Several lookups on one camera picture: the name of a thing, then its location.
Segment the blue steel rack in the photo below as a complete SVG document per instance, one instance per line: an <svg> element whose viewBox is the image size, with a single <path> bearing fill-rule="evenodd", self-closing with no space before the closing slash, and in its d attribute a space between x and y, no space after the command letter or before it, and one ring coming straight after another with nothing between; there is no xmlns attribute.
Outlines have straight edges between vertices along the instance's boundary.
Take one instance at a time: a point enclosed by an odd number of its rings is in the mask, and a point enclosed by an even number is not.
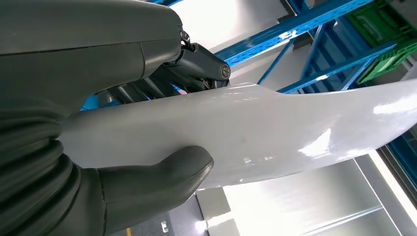
<svg viewBox="0 0 417 236"><path fill-rule="evenodd" d="M318 7L306 10L282 24L277 24L239 43L227 47L216 55L234 66L247 60L278 43L295 38L336 19L372 0L332 0Z"/></svg>
<svg viewBox="0 0 417 236"><path fill-rule="evenodd" d="M304 0L289 0L292 9L297 16L289 19L285 23L273 26L261 33L247 38L235 45L232 45L220 52L216 53L218 57L225 60L231 66L236 65L252 56L255 56L264 50L275 46L276 44L288 41L287 45L274 60L265 74L261 77L258 84L261 84L278 64L285 52L291 47L294 38L308 32L315 35L308 59L301 73L299 81L278 90L282 93L292 93L294 91L303 90L304 93L321 92L316 83L320 81L327 91L346 90L351 84L362 74L364 70L374 61L376 57L388 52L396 46L395 42L390 42L380 47L370 49L368 45L362 53L354 55L348 47L340 40L338 35L333 31L336 22L343 22L347 25L348 30L355 30L350 23L343 19L343 15L365 5L372 0L332 0L318 7L310 8ZM356 38L360 44L366 44L363 39ZM346 61L337 64L324 47L326 40L332 41L337 48L345 56ZM320 54L330 65L329 68L320 68L316 62L317 54ZM344 70L358 67L351 75L346 76L342 73ZM334 88L332 84L326 80L332 75L336 75L340 81L339 85Z"/></svg>

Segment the green plastic crate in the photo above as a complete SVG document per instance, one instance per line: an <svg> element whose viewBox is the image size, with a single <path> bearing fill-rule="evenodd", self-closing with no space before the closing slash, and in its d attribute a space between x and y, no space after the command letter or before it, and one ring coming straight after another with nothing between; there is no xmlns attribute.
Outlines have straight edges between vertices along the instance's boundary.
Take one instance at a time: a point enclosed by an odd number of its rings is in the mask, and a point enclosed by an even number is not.
<svg viewBox="0 0 417 236"><path fill-rule="evenodd" d="M349 14L347 18L372 47L417 37L417 31L390 4L376 0Z"/></svg>
<svg viewBox="0 0 417 236"><path fill-rule="evenodd" d="M393 51L379 56L361 75L357 83L362 84L392 71L414 52L417 52L417 39L402 43L400 48L395 48Z"/></svg>
<svg viewBox="0 0 417 236"><path fill-rule="evenodd" d="M390 41L398 43L392 51L375 60L358 80L359 84L392 71L417 52L417 31L384 0L365 5L349 13L347 18L372 47Z"/></svg>

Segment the glossy white surface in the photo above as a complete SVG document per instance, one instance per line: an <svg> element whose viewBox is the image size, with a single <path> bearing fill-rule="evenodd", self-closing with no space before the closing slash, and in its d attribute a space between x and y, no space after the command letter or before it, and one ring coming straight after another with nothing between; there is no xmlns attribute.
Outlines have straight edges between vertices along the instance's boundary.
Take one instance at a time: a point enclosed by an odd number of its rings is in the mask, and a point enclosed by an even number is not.
<svg viewBox="0 0 417 236"><path fill-rule="evenodd" d="M82 112L64 152L82 167L151 165L199 145L215 164L202 188L254 182L350 159L417 122L417 80L284 95L253 84Z"/></svg>

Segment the robotic hand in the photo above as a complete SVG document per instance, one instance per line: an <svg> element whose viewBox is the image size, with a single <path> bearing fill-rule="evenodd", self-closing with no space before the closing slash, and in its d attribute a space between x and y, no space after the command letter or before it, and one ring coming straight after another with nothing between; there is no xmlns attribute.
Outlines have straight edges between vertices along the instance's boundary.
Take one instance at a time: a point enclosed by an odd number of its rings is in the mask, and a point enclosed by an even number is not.
<svg viewBox="0 0 417 236"><path fill-rule="evenodd" d="M184 203L209 174L202 147L154 166L83 169L56 140L57 122L99 91L146 80L189 92L228 85L228 65L191 44L170 8L2 0L0 25L0 235L113 233Z"/></svg>

